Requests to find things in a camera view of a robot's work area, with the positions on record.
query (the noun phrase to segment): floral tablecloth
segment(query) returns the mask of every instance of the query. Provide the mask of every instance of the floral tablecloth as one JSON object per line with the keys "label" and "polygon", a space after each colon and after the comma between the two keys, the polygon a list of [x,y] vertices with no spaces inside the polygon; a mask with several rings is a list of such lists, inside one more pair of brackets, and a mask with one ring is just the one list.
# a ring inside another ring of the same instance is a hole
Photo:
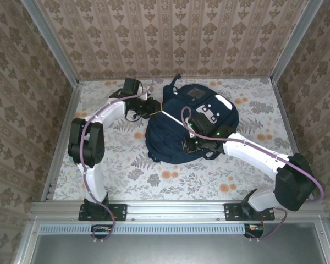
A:
{"label": "floral tablecloth", "polygon": [[[143,80],[144,86],[151,81]],[[162,101],[162,89],[171,79],[157,80],[153,97]],[[76,117],[85,117],[103,106],[124,81],[87,81]],[[248,139],[280,153],[292,154],[283,120],[267,79],[180,79],[177,87],[199,83],[234,102],[238,131]],[[131,123],[118,118],[105,132],[102,161],[104,185],[111,200],[237,200],[250,190],[273,184],[253,166],[227,155],[213,161],[203,158],[172,165],[152,162],[147,156],[147,120]],[[85,187],[77,166],[67,154],[54,192],[55,200],[83,199]]]}

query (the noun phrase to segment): patterned wallpaper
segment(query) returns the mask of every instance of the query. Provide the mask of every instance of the patterned wallpaper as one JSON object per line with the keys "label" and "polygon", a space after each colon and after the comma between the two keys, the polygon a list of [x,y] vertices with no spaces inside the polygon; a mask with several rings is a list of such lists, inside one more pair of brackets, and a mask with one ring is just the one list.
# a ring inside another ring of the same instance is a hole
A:
{"label": "patterned wallpaper", "polygon": [[330,220],[330,1],[324,1],[278,82],[296,143],[326,190]]}
{"label": "patterned wallpaper", "polygon": [[269,76],[307,0],[37,0],[79,79]]}
{"label": "patterned wallpaper", "polygon": [[0,0],[0,263],[40,200],[71,91],[22,3]]}

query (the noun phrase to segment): gray metal panel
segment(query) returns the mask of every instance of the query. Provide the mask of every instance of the gray metal panel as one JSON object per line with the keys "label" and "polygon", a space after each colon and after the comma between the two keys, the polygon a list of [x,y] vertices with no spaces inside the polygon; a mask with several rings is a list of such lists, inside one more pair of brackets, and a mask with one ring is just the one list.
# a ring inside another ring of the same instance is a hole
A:
{"label": "gray metal panel", "polygon": [[32,263],[323,264],[326,261],[313,224],[285,224],[276,235],[258,243],[249,242],[242,235],[117,235],[102,243],[93,243],[89,235],[43,235],[38,239]]}
{"label": "gray metal panel", "polygon": [[54,54],[56,60],[58,61],[60,67],[64,71],[67,79],[71,83],[73,88],[76,88],[77,74],[73,67],[69,63],[65,53],[63,52],[57,38],[55,37],[53,31],[51,30],[49,23],[42,14],[38,4],[35,0],[22,0],[24,6],[26,7],[28,13],[31,15],[34,24],[36,24],[39,29],[40,34],[44,37],[46,43],[48,44],[50,50]]}
{"label": "gray metal panel", "polygon": [[309,0],[300,19],[298,20],[296,27],[294,28],[290,39],[286,43],[284,50],[282,51],[279,60],[277,61],[272,73],[271,78],[274,82],[277,82],[284,72],[288,62],[290,61],[293,53],[297,49],[301,42],[305,32],[307,31],[310,23],[312,22],[315,14],[319,10],[319,7],[323,3],[323,0]]}

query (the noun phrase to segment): navy blue backpack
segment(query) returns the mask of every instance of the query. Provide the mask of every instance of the navy blue backpack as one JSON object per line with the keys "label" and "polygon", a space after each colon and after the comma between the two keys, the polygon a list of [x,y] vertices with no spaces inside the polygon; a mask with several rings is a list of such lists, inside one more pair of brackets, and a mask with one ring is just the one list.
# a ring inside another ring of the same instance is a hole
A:
{"label": "navy blue backpack", "polygon": [[[177,75],[163,90],[163,111],[170,117],[159,112],[149,119],[145,133],[148,156],[155,162],[164,161],[171,164],[190,162],[200,157],[213,160],[219,152],[208,156],[209,150],[189,154],[183,150],[182,141],[189,136],[189,132],[181,125],[182,108],[189,106],[192,115],[204,113],[217,128],[225,124],[235,129],[239,123],[238,111],[227,99],[203,85],[190,84],[177,89],[175,82],[179,78],[181,76]],[[189,112],[185,111],[184,118],[188,116]]]}

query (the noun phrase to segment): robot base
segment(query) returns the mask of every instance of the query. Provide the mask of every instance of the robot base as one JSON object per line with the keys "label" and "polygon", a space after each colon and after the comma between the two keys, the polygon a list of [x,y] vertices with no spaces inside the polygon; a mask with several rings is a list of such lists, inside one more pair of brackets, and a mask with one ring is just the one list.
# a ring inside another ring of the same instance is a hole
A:
{"label": "robot base", "polygon": [[[126,221],[127,216],[127,204],[125,203],[112,203],[109,204],[109,196],[107,195],[102,201],[106,205],[115,217],[115,221]],[[79,221],[111,221],[110,214],[97,203],[84,199],[84,203],[81,205],[78,215]]]}
{"label": "robot base", "polygon": [[226,221],[261,221],[262,218],[264,221],[275,220],[273,208],[268,208],[261,212],[257,212],[249,205],[248,200],[256,190],[257,189],[254,189],[249,192],[242,202],[224,204]]}

